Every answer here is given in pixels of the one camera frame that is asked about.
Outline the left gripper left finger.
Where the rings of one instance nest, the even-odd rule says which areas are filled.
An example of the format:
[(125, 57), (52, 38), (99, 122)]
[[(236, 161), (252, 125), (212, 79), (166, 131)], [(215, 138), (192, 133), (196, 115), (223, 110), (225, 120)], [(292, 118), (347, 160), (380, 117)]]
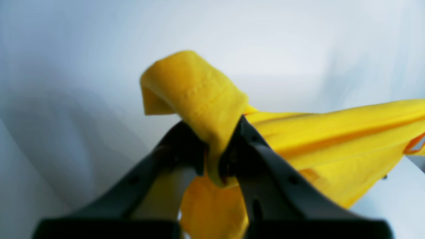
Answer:
[(179, 239), (188, 185), (204, 173), (205, 144), (183, 121), (108, 192), (87, 206), (43, 219), (34, 239)]

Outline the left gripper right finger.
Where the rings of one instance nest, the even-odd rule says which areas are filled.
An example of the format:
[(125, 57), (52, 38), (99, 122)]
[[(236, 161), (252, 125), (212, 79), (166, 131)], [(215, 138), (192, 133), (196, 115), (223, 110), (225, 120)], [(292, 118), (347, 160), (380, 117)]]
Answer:
[(346, 210), (273, 151), (241, 116), (218, 172), (234, 176), (248, 215), (245, 239), (393, 239), (389, 224)]

